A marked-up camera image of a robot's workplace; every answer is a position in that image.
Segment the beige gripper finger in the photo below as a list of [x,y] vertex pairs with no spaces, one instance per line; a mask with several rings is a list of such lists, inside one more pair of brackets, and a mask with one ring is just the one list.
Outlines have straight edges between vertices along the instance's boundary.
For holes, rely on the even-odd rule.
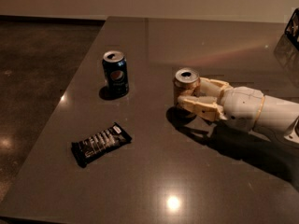
[[216,97],[179,96],[178,105],[208,121],[225,119],[223,107],[217,103]]
[[200,78],[200,93],[205,96],[222,98],[223,95],[233,87],[226,81],[210,79],[206,77]]

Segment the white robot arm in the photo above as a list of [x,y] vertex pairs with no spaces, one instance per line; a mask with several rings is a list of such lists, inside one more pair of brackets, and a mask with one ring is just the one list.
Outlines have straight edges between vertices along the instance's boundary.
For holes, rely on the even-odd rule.
[[299,146],[299,104],[228,82],[200,79],[201,96],[183,95],[178,105],[198,117],[245,133],[254,131],[282,144]]

